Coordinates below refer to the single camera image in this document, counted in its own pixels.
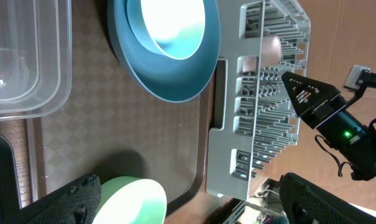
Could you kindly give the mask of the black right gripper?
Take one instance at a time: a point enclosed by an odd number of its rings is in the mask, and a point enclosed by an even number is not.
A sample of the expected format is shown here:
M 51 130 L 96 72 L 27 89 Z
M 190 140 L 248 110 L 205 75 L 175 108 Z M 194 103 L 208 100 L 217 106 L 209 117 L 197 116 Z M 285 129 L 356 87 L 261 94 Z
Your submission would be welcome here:
M 338 176 L 348 164 L 353 180 L 376 178 L 376 118 L 368 126 L 361 124 L 328 83 L 292 72 L 281 78 L 296 114 L 319 132 L 315 141 L 323 140 L 346 158 L 340 162 L 332 156 Z M 376 224 L 375 216 L 291 172 L 280 177 L 280 200 L 290 223 Z

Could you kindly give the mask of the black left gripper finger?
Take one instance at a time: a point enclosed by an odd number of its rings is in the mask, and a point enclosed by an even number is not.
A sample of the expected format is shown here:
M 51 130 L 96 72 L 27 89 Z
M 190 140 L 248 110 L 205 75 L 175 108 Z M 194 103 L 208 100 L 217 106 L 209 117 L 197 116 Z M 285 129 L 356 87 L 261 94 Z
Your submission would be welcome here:
M 22 208 L 16 181 L 0 181 L 0 223 L 93 223 L 101 201 L 97 175 L 85 174 Z

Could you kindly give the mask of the mint green bowl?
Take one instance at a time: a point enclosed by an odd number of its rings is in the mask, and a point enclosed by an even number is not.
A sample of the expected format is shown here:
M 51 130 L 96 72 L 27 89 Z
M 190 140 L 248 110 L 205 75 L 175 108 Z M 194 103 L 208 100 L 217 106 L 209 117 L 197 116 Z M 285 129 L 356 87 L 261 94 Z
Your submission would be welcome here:
M 94 224 L 163 224 L 167 196 L 155 180 L 116 177 L 101 185 Z

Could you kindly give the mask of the dark blue plate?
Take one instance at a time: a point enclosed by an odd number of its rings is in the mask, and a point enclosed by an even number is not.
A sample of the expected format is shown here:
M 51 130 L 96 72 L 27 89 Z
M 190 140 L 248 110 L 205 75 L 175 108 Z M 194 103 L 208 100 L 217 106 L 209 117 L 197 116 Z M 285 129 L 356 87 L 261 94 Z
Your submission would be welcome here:
M 205 0 L 206 28 L 201 45 L 185 60 L 174 60 L 147 50 L 134 36 L 127 18 L 127 1 L 108 1 L 109 43 L 127 74 L 157 98 L 181 103 L 199 95 L 216 68 L 221 25 L 215 0 Z

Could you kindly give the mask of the light blue small bowl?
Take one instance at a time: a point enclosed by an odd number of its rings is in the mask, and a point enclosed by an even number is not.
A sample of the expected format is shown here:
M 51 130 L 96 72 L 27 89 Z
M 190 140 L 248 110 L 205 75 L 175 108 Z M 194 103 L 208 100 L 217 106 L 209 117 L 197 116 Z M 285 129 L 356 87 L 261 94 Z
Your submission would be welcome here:
M 203 0 L 127 0 L 126 11 L 136 39 L 155 54 L 185 60 L 201 45 Z

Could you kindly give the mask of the pink plastic cup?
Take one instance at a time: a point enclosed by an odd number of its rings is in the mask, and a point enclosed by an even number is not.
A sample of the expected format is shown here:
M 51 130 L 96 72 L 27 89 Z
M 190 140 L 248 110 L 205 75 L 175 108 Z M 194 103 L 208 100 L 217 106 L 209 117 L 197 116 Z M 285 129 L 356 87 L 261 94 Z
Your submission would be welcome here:
M 245 57 L 242 72 L 254 72 L 258 68 L 277 65 L 282 60 L 282 42 L 277 35 L 266 35 L 262 39 L 260 57 Z

